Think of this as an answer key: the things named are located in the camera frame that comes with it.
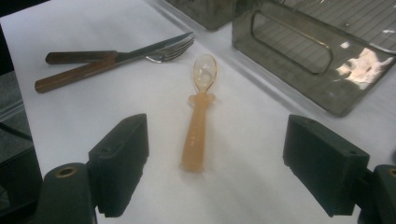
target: white tablecloth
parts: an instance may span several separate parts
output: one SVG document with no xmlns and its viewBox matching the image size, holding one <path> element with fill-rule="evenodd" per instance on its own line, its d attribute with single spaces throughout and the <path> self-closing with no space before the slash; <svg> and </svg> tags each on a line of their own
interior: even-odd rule
<svg viewBox="0 0 396 224">
<path fill-rule="evenodd" d="M 282 160 L 289 114 L 315 119 L 371 155 L 394 164 L 396 68 L 345 118 L 322 111 L 233 49 L 231 24 L 208 32 L 162 1 L 53 0 L 1 19 L 42 174 L 88 152 L 122 119 L 148 115 L 150 156 L 120 218 L 105 223 L 356 223 L 326 215 Z M 171 63 L 138 61 L 48 93 L 35 81 L 75 65 L 49 65 L 51 51 L 130 51 L 194 31 Z M 219 75 L 207 111 L 205 171 L 179 169 L 196 93 L 192 66 L 212 54 Z"/>
</svg>

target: stainless steel container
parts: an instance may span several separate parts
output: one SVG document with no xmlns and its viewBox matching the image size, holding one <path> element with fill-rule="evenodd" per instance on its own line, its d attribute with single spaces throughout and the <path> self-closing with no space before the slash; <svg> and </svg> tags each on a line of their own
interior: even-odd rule
<svg viewBox="0 0 396 224">
<path fill-rule="evenodd" d="M 166 0 L 208 30 L 217 30 L 233 18 L 233 0 Z"/>
<path fill-rule="evenodd" d="M 233 45 L 335 116 L 396 57 L 393 0 L 235 0 Z"/>
</svg>

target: spoon bowl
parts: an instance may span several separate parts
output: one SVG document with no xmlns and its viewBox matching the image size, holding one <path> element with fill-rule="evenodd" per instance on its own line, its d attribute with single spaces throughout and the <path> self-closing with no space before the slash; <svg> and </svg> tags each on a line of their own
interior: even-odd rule
<svg viewBox="0 0 396 224">
<path fill-rule="evenodd" d="M 199 92 L 206 92 L 215 82 L 218 73 L 216 60 L 208 54 L 200 56 L 193 68 L 193 77 Z"/>
</svg>

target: black plastic part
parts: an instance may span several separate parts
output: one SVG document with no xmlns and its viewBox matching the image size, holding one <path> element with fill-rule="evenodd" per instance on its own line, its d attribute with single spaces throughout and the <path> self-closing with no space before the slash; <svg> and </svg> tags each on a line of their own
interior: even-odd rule
<svg viewBox="0 0 396 224">
<path fill-rule="evenodd" d="M 396 223 L 396 166 L 375 167 L 373 180 L 375 204 L 382 223 Z"/>
<path fill-rule="evenodd" d="M 85 164 L 69 163 L 46 174 L 35 213 L 35 224 L 54 223 L 96 223 Z"/>
<path fill-rule="evenodd" d="M 35 148 L 0 164 L 0 185 L 7 191 L 10 207 L 0 209 L 0 223 L 18 223 L 35 212 L 43 179 Z"/>
<path fill-rule="evenodd" d="M 330 217 L 352 214 L 350 194 L 366 172 L 366 152 L 312 119 L 290 115 L 283 160 Z"/>
<path fill-rule="evenodd" d="M 92 194 L 99 212 L 119 217 L 131 200 L 149 156 L 147 117 L 122 120 L 90 151 Z"/>
</svg>

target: spoon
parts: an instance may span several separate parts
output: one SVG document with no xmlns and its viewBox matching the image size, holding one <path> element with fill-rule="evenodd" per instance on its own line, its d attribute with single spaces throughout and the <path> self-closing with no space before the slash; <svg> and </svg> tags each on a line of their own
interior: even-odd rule
<svg viewBox="0 0 396 224">
<path fill-rule="evenodd" d="M 206 94 L 206 92 L 215 82 L 217 71 L 216 60 L 208 54 L 200 56 L 193 68 L 193 78 L 198 93 L 190 96 L 190 101 L 195 104 L 195 108 L 192 112 L 181 163 L 181 167 L 189 172 L 198 173 L 204 170 L 206 109 L 215 100 L 215 95 Z"/>
</svg>

